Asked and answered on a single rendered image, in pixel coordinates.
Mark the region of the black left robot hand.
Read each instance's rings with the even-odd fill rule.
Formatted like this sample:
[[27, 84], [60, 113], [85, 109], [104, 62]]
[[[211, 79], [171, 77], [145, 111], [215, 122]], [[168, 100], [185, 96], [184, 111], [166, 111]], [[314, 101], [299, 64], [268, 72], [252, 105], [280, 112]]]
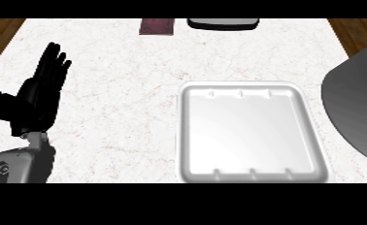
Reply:
[[14, 137], [46, 132], [54, 126], [70, 65], [61, 45], [51, 42], [18, 95], [0, 92], [0, 120], [11, 122]]

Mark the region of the white plastic tray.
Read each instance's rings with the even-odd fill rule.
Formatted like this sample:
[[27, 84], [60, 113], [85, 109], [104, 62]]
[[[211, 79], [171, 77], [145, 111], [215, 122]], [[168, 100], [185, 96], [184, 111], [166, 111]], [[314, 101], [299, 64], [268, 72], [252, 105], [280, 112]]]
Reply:
[[190, 81], [178, 94], [176, 174], [190, 183], [335, 180], [299, 87]]

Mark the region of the dark red box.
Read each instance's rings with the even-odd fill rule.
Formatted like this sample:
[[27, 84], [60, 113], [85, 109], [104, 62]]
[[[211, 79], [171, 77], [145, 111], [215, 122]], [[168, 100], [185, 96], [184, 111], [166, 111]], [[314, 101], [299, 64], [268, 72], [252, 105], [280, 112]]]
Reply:
[[141, 35], [172, 35], [174, 34], [174, 18], [144, 18], [141, 22]]

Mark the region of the black and white appliance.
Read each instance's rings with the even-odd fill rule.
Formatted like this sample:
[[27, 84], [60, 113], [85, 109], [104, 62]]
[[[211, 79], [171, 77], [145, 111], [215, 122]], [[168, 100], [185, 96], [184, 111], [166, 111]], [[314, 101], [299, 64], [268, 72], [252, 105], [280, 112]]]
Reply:
[[188, 18], [193, 28], [213, 31], [253, 30], [258, 24], [258, 18]]

